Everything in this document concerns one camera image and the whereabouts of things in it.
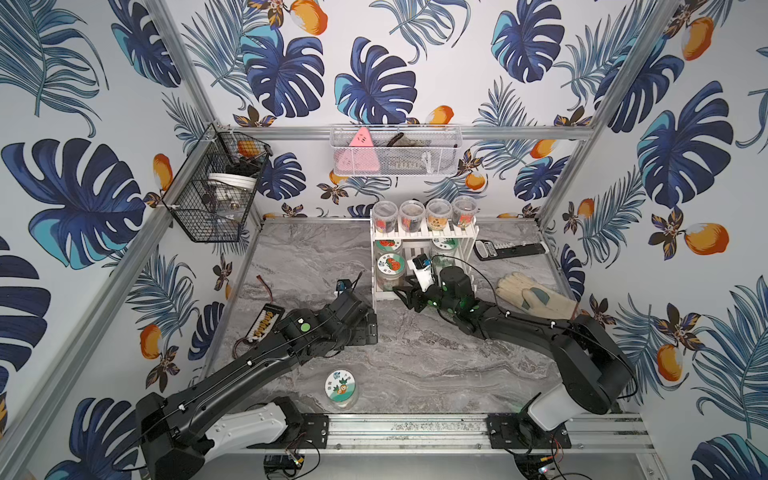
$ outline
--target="white wire basket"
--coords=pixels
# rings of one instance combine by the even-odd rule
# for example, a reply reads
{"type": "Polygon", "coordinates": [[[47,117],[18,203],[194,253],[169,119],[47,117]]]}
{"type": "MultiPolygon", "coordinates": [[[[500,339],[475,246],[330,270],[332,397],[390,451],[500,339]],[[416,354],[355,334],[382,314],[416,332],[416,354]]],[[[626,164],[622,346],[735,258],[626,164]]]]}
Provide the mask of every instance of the white wire basket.
{"type": "Polygon", "coordinates": [[[340,177],[452,177],[458,169],[462,131],[452,125],[364,125],[372,147],[350,147],[363,125],[331,127],[333,171],[340,177]]]}

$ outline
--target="black remote control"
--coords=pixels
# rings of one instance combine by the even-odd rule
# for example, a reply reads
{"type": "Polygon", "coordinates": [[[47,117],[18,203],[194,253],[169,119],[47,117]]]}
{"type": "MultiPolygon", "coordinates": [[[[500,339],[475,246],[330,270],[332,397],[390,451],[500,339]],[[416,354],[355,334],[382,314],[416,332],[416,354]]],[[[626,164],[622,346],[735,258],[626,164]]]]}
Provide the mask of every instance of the black remote control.
{"type": "Polygon", "coordinates": [[[499,260],[501,258],[524,257],[526,255],[539,255],[547,253],[549,249],[544,242],[524,243],[494,243],[490,240],[475,241],[475,255],[482,261],[499,260]]]}

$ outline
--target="clear plastic cup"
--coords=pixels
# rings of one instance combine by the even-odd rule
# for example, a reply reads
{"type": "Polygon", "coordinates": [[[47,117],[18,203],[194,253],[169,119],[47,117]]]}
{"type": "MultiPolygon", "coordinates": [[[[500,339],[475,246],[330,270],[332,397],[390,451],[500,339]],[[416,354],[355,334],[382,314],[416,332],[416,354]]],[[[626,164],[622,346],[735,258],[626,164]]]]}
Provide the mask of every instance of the clear plastic cup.
{"type": "Polygon", "coordinates": [[[400,222],[406,232],[418,232],[424,220],[424,204],[418,200],[406,200],[400,204],[400,222]]]}
{"type": "Polygon", "coordinates": [[[472,225],[472,219],[475,218],[475,214],[478,213],[478,203],[472,197],[466,195],[459,195],[451,203],[453,208],[453,224],[457,227],[465,230],[472,225]]]}
{"type": "Polygon", "coordinates": [[[373,219],[373,228],[380,233],[391,233],[395,231],[397,224],[397,205],[389,200],[381,200],[373,205],[371,210],[373,219]]]}
{"type": "Polygon", "coordinates": [[[451,204],[442,198],[433,198],[427,203],[427,227],[430,230],[444,230],[451,217],[451,204]]]}

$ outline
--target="jar lid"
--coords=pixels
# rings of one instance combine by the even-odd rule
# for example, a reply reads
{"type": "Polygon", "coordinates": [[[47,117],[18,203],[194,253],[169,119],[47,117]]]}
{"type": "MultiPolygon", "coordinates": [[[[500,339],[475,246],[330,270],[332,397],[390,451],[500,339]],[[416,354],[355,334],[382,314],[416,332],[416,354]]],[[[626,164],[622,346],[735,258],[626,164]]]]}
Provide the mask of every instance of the jar lid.
{"type": "Polygon", "coordinates": [[[432,243],[440,250],[455,250],[458,247],[458,240],[455,238],[433,238],[432,243]]]}
{"type": "Polygon", "coordinates": [[[400,275],[406,271],[406,259],[397,253],[384,253],[376,261],[376,266],[385,275],[400,275]]]}
{"type": "Polygon", "coordinates": [[[400,250],[402,240],[377,240],[376,248],[384,252],[396,252],[400,250]]]}
{"type": "Polygon", "coordinates": [[[333,402],[343,402],[355,392],[355,377],[348,370],[335,370],[326,379],[326,395],[333,402]]]}

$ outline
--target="gray marble surface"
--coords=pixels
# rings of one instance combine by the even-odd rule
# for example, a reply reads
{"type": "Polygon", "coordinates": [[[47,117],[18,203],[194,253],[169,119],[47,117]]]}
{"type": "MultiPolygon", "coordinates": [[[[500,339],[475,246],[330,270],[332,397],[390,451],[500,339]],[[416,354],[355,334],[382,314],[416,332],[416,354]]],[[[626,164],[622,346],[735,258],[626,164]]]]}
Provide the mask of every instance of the gray marble surface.
{"type": "MultiPolygon", "coordinates": [[[[533,222],[482,222],[479,238],[536,241],[533,222]]],[[[231,346],[251,326],[269,301],[257,279],[270,285],[274,303],[286,311],[300,306],[313,310],[333,299],[336,279],[355,279],[357,291],[371,295],[371,252],[367,222],[267,222],[240,295],[233,306],[214,369],[231,361],[231,346]]],[[[507,273],[521,271],[557,289],[544,256],[472,263],[494,285],[507,273]]],[[[484,283],[478,296],[490,300],[484,283]]],[[[348,347],[331,359],[313,359],[272,381],[238,409],[289,396],[305,412],[335,411],[323,392],[323,382],[343,367],[356,377],[357,402],[345,412],[504,412],[522,407],[533,395],[560,380],[554,363],[522,347],[466,336],[433,311],[408,311],[399,301],[378,303],[379,343],[348,347]]]]}

